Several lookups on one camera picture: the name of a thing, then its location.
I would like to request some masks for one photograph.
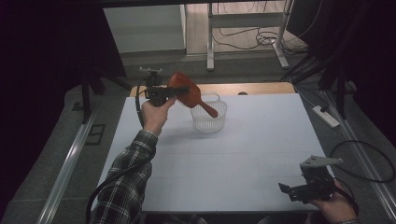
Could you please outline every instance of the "wire basket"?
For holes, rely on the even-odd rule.
[[[224,127],[227,104],[221,101],[220,96],[215,92],[204,93],[202,95],[218,96],[216,101],[205,101],[205,103],[216,109],[219,115],[217,118],[212,118],[200,105],[194,107],[191,109],[194,128],[201,133],[216,133]]]

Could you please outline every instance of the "hand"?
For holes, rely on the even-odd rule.
[[[142,104],[142,116],[145,121],[144,130],[154,133],[156,136],[161,134],[163,125],[168,120],[168,110],[175,104],[176,98],[169,98],[160,107],[155,107],[151,101]]]
[[[338,188],[342,188],[338,181],[334,181],[334,184]],[[348,200],[337,192],[332,195],[330,200],[312,200],[309,202],[316,206],[330,223],[338,223],[358,218]]]

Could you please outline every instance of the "white power strip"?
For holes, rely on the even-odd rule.
[[[329,113],[327,113],[326,111],[321,112],[320,109],[321,109],[320,105],[317,105],[314,108],[312,108],[315,114],[317,114],[321,119],[323,119],[327,124],[329,124],[330,127],[334,128],[340,125],[340,123],[336,119],[334,119]]]

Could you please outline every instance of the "white tabletop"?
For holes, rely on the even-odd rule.
[[[311,155],[324,156],[300,96],[221,96],[221,100],[228,109],[218,133],[199,133],[189,108],[179,103],[171,107],[152,160],[143,212],[315,209],[291,202],[278,186],[304,185],[300,162]],[[140,129],[134,98],[128,97],[99,183]]]

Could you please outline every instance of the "person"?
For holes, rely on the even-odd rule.
[[[144,127],[140,130],[130,146],[125,148],[114,160],[107,178],[128,167],[142,163],[133,172],[105,186],[98,194],[97,205],[92,211],[91,223],[137,223],[141,205],[144,200],[146,183],[151,175],[149,162],[156,153],[158,137],[167,121],[169,108],[176,98],[170,98],[164,105],[155,107],[147,101],[142,104]],[[328,201],[311,201],[330,223],[359,223],[352,207],[338,193]],[[185,223],[205,223],[198,216],[190,216]]]

